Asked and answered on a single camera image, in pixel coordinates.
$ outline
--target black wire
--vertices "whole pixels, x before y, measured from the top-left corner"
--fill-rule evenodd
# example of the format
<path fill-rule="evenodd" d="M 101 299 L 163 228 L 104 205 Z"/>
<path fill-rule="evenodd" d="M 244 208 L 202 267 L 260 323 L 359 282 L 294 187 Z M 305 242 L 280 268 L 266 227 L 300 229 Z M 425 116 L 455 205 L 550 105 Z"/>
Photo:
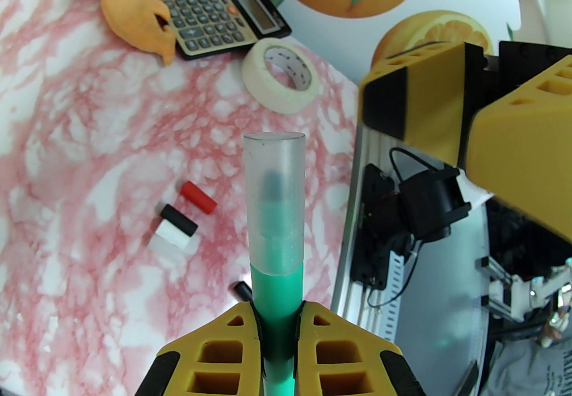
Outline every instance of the black wire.
<path fill-rule="evenodd" d="M 407 289 L 409 282 L 411 281 L 411 276 L 413 276 L 413 271 L 415 271 L 415 267 L 417 266 L 417 261 L 419 261 L 419 252 L 421 251 L 421 247 L 423 246 L 424 243 L 425 242 L 423 242 L 422 240 L 419 241 L 419 245 L 417 247 L 417 253 L 415 254 L 415 260 L 413 261 L 413 265 L 411 266 L 411 270 L 409 271 L 409 275 L 407 276 L 407 280 L 405 280 L 405 283 L 403 284 L 403 287 L 401 288 L 401 290 L 399 290 L 398 294 L 393 296 L 390 300 L 388 300 L 386 302 L 382 302 L 381 304 L 374 306 L 371 303 L 371 295 L 374 293 L 374 289 L 372 288 L 370 291 L 370 294 L 367 296 L 368 306 L 370 306 L 371 308 L 380 308 L 380 307 L 386 306 L 386 305 L 394 302 L 395 299 L 397 299 L 399 296 L 401 296 L 403 294 L 403 292 Z"/>
<path fill-rule="evenodd" d="M 393 167 L 393 169 L 395 171 L 395 175 L 397 175 L 397 178 L 399 179 L 399 183 L 403 183 L 403 178 L 402 178 L 401 174 L 399 173 L 399 169 L 397 169 L 397 166 L 395 165 L 395 159 L 394 159 L 393 153 L 395 153 L 396 151 L 399 153 L 402 153 L 403 155 L 410 157 L 414 161 L 417 161 L 419 164 L 424 165 L 425 167 L 427 167 L 427 169 L 431 169 L 433 171 L 439 170 L 434 165 L 429 164 L 427 161 L 424 161 L 419 156 L 411 153 L 411 151 L 407 151 L 406 149 L 403 149 L 401 147 L 393 147 L 392 149 L 390 149 L 390 162 L 391 162 L 391 166 Z"/>

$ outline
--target green tube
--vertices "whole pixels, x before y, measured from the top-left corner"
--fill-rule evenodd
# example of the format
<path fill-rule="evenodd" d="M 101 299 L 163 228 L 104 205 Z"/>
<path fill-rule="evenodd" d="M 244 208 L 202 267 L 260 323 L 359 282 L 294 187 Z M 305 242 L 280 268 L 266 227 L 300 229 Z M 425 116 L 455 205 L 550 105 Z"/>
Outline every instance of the green tube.
<path fill-rule="evenodd" d="M 245 136 L 252 292 L 261 319 L 266 396 L 294 395 L 304 276 L 304 149 L 299 133 Z"/>

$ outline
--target masking tape roll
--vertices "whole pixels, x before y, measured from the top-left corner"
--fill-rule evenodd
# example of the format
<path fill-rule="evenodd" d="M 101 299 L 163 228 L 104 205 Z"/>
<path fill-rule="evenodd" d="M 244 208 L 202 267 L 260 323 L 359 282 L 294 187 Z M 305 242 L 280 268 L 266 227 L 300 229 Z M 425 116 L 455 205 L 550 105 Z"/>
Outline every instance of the masking tape roll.
<path fill-rule="evenodd" d="M 274 77 L 267 65 L 282 69 L 295 88 Z M 243 82 L 252 97 L 278 114 L 294 114 L 320 94 L 320 77 L 310 60 L 294 45 L 277 38 L 256 42 L 244 58 Z"/>

